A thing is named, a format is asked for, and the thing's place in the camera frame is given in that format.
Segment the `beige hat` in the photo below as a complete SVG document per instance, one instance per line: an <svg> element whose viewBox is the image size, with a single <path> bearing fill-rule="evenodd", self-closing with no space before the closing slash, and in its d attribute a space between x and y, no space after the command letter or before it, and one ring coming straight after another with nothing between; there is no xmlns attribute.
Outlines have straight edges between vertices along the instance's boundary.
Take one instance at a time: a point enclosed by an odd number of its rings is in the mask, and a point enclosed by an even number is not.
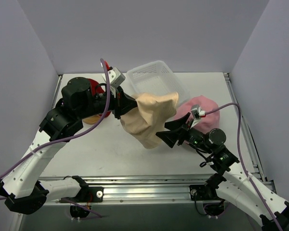
<svg viewBox="0 0 289 231"><path fill-rule="evenodd" d="M134 94L132 97L135 99L137 107L121 116L121 125L144 148L156 148L162 142L156 133L164 131L165 122L176 115L179 94L172 92L157 96L140 93Z"/></svg>

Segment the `red baseball cap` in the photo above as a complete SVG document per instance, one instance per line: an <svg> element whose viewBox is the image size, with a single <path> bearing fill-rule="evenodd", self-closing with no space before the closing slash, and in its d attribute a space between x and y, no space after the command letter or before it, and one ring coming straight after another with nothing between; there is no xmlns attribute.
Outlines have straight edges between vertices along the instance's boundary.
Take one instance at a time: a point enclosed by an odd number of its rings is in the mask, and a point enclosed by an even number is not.
<svg viewBox="0 0 289 231"><path fill-rule="evenodd" d="M89 81L90 81L90 84L91 84L92 95L95 95L97 93L98 94L102 94L102 93L105 92L96 80L93 80L93 79L90 78ZM98 114L98 115L91 116L88 119L90 119L90 120L99 120L99 118L101 116L102 116L101 114Z"/></svg>

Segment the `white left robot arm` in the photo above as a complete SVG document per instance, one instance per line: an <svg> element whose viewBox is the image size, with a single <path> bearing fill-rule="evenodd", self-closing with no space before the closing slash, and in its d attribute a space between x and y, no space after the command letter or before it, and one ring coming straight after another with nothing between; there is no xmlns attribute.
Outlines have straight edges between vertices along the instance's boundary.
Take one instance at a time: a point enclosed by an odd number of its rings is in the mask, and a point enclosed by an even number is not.
<svg viewBox="0 0 289 231"><path fill-rule="evenodd" d="M93 94L89 79L84 77L69 80L61 94L62 98L41 122L28 153L0 176L0 196L12 212L29 215L48 201L67 198L71 202L85 202L89 199L90 188L79 176L55 181L42 181L39 177L71 139L81 136L83 119L105 116L107 112L120 119L137 107L136 100L120 86L113 90L106 86L104 93Z"/></svg>

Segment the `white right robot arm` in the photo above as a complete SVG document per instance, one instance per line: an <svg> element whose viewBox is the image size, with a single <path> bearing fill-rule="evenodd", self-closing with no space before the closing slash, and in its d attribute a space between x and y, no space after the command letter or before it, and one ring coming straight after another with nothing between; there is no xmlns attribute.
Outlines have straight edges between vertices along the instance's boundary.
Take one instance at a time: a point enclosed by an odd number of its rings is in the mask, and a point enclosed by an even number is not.
<svg viewBox="0 0 289 231"><path fill-rule="evenodd" d="M244 171L239 159L226 148L226 135L221 129L204 134L191 127L188 118L186 114L165 123L166 130L156 135L170 148L187 143L209 154L204 159L215 173L206 181L205 195L228 201L253 218L263 231L289 231L289 202Z"/></svg>

